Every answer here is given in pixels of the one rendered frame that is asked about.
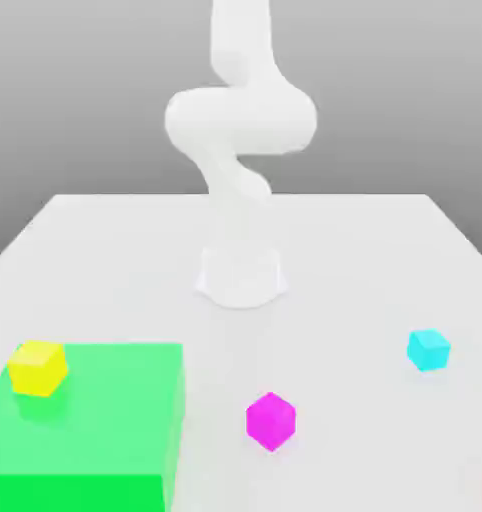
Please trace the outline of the small cyan cube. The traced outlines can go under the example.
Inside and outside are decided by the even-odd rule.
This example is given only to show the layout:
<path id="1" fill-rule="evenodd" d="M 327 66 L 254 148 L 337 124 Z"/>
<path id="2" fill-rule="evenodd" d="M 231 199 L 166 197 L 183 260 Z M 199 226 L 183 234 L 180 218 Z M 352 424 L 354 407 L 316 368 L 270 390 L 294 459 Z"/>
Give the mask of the small cyan cube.
<path id="1" fill-rule="evenodd" d="M 421 372 L 445 368 L 450 351 L 450 342 L 435 329 L 414 330 L 409 335 L 407 356 Z"/>

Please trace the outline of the small yellow cube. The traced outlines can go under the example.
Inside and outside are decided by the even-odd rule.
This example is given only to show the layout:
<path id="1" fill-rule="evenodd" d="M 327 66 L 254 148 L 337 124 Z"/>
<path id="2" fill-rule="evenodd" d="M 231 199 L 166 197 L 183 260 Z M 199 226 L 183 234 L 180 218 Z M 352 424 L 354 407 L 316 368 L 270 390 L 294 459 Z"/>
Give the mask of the small yellow cube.
<path id="1" fill-rule="evenodd" d="M 27 341 L 10 356 L 7 370 L 15 393 L 49 397 L 68 374 L 64 345 Z"/>

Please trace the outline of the large green box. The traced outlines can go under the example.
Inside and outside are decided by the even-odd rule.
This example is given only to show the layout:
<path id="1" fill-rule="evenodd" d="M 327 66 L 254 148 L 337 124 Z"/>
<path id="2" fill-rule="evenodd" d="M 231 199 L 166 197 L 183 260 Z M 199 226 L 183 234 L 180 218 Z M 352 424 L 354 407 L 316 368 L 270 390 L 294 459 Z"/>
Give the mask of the large green box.
<path id="1" fill-rule="evenodd" d="M 48 398 L 0 374 L 0 512 L 170 512 L 185 411 L 179 344 L 68 344 Z"/>

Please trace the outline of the small magenta cube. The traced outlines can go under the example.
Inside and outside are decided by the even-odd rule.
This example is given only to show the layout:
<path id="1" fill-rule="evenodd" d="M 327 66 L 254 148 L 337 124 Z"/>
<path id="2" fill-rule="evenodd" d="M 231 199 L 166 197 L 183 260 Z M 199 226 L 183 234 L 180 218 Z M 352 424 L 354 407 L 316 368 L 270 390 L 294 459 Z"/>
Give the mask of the small magenta cube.
<path id="1" fill-rule="evenodd" d="M 270 452 L 277 450 L 296 431 L 296 408 L 268 392 L 246 410 L 247 434 Z"/>

